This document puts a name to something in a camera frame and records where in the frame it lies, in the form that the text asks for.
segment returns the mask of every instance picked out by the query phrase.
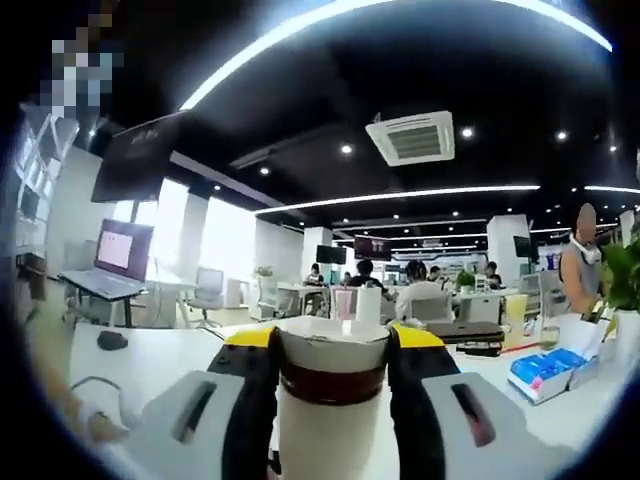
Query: pillar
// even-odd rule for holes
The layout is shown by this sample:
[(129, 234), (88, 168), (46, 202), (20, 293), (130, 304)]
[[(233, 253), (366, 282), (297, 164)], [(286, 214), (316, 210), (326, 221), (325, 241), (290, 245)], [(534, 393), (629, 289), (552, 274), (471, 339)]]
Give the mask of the pillar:
[(493, 217), (487, 225), (487, 237), (489, 261), (494, 261), (498, 265), (497, 273), (502, 278), (502, 284), (507, 287), (517, 287), (520, 266), (528, 264), (529, 259), (516, 257), (513, 237), (530, 238), (526, 215)]
[[(324, 227), (313, 227), (304, 229), (304, 243), (302, 246), (302, 263), (300, 265), (300, 277), (304, 279), (311, 271), (311, 265), (316, 262), (316, 251), (318, 245), (331, 246), (333, 233)], [(325, 282), (331, 278), (331, 265), (320, 265), (320, 275)]]
[(208, 207), (209, 201), (204, 198), (191, 193), (187, 197), (178, 251), (178, 275), (186, 281), (196, 281)]
[(625, 247), (631, 243), (631, 228), (635, 222), (635, 212), (627, 210), (620, 214), (620, 228), (622, 229), (622, 245)]

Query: window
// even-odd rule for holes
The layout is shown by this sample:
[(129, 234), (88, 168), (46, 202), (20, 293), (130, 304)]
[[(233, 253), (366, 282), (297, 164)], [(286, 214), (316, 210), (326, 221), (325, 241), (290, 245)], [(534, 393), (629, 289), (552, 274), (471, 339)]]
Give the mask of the window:
[(211, 198), (202, 234), (200, 265), (222, 270), (227, 278), (248, 280), (253, 272), (255, 231), (253, 213)]
[[(135, 223), (154, 228), (149, 258), (165, 266), (178, 262), (180, 233), (187, 205), (188, 188), (172, 180), (164, 179), (158, 202), (142, 202), (138, 206)], [(113, 212), (114, 220), (131, 220), (133, 202), (118, 202)]]

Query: headphones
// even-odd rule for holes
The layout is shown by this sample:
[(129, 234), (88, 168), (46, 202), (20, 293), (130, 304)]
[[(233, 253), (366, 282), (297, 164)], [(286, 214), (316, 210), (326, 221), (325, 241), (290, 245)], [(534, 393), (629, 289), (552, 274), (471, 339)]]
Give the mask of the headphones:
[(569, 235), (569, 241), (573, 243), (578, 248), (578, 250), (580, 250), (582, 259), (589, 265), (593, 265), (594, 263), (599, 262), (602, 259), (602, 254), (600, 253), (598, 247), (586, 248), (575, 239), (573, 233)]

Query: computer mouse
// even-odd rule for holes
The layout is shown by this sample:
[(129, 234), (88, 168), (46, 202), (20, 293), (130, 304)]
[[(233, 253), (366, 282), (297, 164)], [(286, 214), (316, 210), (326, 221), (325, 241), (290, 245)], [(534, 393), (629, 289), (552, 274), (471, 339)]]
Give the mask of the computer mouse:
[(121, 333), (103, 330), (100, 332), (100, 335), (98, 335), (98, 347), (102, 350), (120, 350), (125, 348), (127, 345), (129, 345), (129, 340), (127, 340)]

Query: sleeveless top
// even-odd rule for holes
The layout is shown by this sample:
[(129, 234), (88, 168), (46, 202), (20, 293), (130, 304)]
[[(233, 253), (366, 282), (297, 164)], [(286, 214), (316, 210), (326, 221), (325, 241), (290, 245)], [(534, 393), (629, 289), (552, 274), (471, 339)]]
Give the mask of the sleeveless top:
[(562, 250), (564, 255), (566, 252), (573, 252), (578, 259), (578, 269), (580, 270), (580, 283), (583, 290), (589, 295), (596, 295), (600, 287), (600, 270), (602, 270), (602, 261), (598, 260), (593, 265), (589, 265), (584, 257), (582, 251), (576, 247), (573, 243), (569, 243)]

